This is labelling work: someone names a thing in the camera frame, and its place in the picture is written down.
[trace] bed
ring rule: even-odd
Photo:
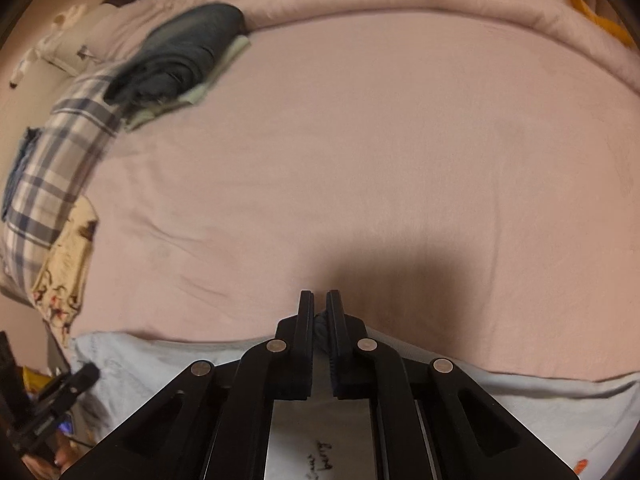
[[[23,291],[48,250],[24,242],[32,220],[52,243],[81,192],[99,217],[76,340],[248,340],[302,288],[339,288],[372,329],[484,370],[638,370],[633,49],[557,0],[222,0],[251,47],[201,105],[119,132],[115,67],[209,1],[109,12],[18,189]],[[52,160],[55,191],[35,190]]]

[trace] person's hand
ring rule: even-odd
[[[25,455],[22,457],[22,461],[38,480],[56,480],[61,473],[69,469],[80,458],[78,452],[71,447],[71,441],[62,432],[56,432],[56,441],[58,442],[58,451],[56,452],[58,468],[37,456]]]

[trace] silver rivet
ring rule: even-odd
[[[196,377],[207,375],[211,371],[211,365],[206,361],[198,361],[191,365],[191,373]]]
[[[448,359],[436,359],[433,362],[433,367],[441,374],[448,374],[453,370],[453,363]]]
[[[272,339],[267,343],[269,352],[277,353],[287,349],[287,344],[282,339]]]
[[[373,339],[369,339],[368,337],[365,337],[363,339],[360,339],[360,341],[358,341],[358,348],[365,352],[372,352],[376,348],[378,348],[378,343],[373,341]]]

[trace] light green cloth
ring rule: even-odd
[[[217,81],[220,75],[231,65],[233,60],[250,45],[249,38],[246,36],[236,37],[232,43],[226,48],[220,60],[211,71],[209,76],[200,84],[187,90],[180,95],[175,101],[152,105],[135,112],[130,118],[126,119],[124,129],[128,132],[135,130],[143,124],[153,121],[162,114],[177,110],[185,106],[196,105],[202,101],[203,97],[209,91],[209,88]]]

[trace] plaid fabric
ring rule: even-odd
[[[116,136],[120,115],[102,96],[114,66],[85,74],[56,103],[18,183],[4,229],[4,271],[28,298],[49,248]]]

